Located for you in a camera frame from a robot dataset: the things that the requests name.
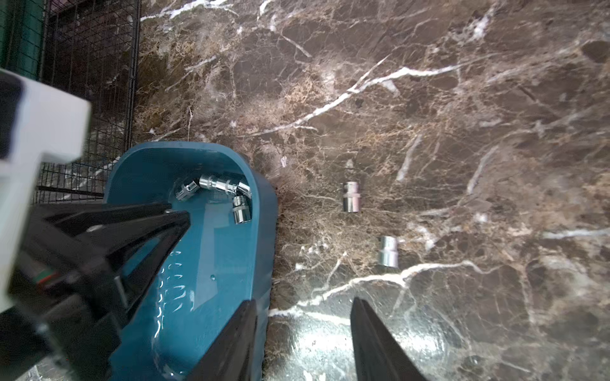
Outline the chrome socket two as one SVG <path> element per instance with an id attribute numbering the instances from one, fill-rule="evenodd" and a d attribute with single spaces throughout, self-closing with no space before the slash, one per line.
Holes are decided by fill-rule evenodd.
<path id="1" fill-rule="evenodd" d="M 398 268 L 398 241 L 395 237 L 382 236 L 377 263 L 387 268 Z"/>

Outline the chrome socket one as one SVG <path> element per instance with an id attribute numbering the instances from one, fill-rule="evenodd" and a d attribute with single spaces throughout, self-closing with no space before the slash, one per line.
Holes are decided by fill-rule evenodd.
<path id="1" fill-rule="evenodd" d="M 356 181 L 343 184 L 343 210 L 346 213 L 359 213 L 361 211 L 360 185 Z"/>

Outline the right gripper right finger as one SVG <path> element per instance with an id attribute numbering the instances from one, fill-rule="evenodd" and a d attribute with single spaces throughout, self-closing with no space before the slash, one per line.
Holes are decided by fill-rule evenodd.
<path id="1" fill-rule="evenodd" d="M 350 327 L 358 380 L 427 380 L 366 300 L 354 299 Z"/>

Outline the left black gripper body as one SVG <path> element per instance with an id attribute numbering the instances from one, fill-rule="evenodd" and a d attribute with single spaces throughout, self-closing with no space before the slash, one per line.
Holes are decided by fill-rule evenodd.
<path id="1" fill-rule="evenodd" d="M 76 380 L 108 380 L 120 346 L 124 292 L 107 249 L 57 230 L 29 231 L 9 296 Z"/>

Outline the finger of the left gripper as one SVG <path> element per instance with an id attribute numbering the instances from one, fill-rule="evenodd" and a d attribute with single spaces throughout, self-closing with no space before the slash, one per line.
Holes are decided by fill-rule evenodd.
<path id="1" fill-rule="evenodd" d="M 170 252 L 191 226 L 187 211 L 150 219 L 93 225 L 73 236 L 84 244 L 71 274 L 71 315 L 78 323 L 111 320 L 126 326 L 135 316 Z"/>
<path id="2" fill-rule="evenodd" d="M 76 236 L 93 225 L 112 225 L 165 215 L 168 203 L 110 205 L 102 203 L 43 204 L 33 208 L 33 237 L 67 231 Z"/>

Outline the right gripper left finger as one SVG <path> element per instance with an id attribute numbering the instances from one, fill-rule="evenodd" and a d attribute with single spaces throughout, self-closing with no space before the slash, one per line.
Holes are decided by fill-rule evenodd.
<path id="1" fill-rule="evenodd" d="M 186 380 L 250 380 L 256 329 L 257 304 L 243 301 Z"/>

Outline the teal plastic storage box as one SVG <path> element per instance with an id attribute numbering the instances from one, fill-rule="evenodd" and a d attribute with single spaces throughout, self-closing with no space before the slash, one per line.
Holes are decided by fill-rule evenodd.
<path id="1" fill-rule="evenodd" d="M 232 196 L 200 190 L 176 199 L 203 175 L 246 183 L 251 218 L 234 220 Z M 183 380 L 238 306 L 257 303 L 251 377 L 262 377 L 276 248 L 275 190 L 246 159 L 220 144 L 160 141 L 137 145 L 114 166 L 109 204 L 170 203 L 191 218 L 187 233 L 153 281 L 111 357 L 115 380 Z"/>

